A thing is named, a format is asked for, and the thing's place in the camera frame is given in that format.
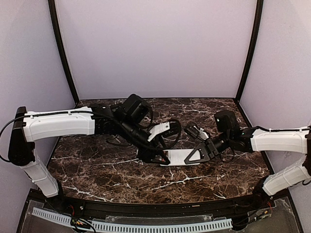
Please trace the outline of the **white remote control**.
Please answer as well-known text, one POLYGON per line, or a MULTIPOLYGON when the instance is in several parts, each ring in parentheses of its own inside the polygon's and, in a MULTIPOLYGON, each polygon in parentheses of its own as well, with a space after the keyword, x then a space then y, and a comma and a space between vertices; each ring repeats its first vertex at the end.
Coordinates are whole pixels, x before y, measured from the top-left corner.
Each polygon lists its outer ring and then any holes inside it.
POLYGON ((170 164, 168 165, 161 165, 161 166, 193 166, 199 165, 200 163, 196 164, 185 164, 185 158, 190 154, 193 149, 172 149, 167 150, 169 152, 169 160, 170 164))

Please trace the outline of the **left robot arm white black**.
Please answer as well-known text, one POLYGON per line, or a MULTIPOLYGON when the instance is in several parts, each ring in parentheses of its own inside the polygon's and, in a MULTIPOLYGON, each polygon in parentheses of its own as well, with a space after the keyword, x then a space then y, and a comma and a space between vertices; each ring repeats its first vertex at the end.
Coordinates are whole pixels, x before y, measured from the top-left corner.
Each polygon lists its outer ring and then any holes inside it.
POLYGON ((48 172, 35 151, 37 140, 66 135, 119 135, 139 149, 162 151, 161 135, 172 129, 169 121, 142 126, 141 121, 153 111, 148 102, 132 94, 123 103, 98 105, 63 111, 30 112, 19 107, 14 119, 7 163, 20 167, 45 197, 61 194, 61 185, 48 172))

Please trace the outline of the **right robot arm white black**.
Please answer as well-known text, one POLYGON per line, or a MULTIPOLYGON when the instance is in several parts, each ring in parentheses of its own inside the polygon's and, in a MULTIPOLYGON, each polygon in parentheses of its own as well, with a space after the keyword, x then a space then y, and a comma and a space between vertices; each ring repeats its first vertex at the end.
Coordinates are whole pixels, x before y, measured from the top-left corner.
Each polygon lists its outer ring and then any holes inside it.
POLYGON ((219 111, 214 115, 220 134, 210 138, 204 130, 188 125, 185 132, 200 140, 185 158, 186 165, 203 163, 220 155, 227 148, 240 152, 289 151, 303 157, 282 171, 262 178, 253 190, 261 198, 311 179, 311 128, 266 129, 260 126, 241 129, 234 112, 219 111))

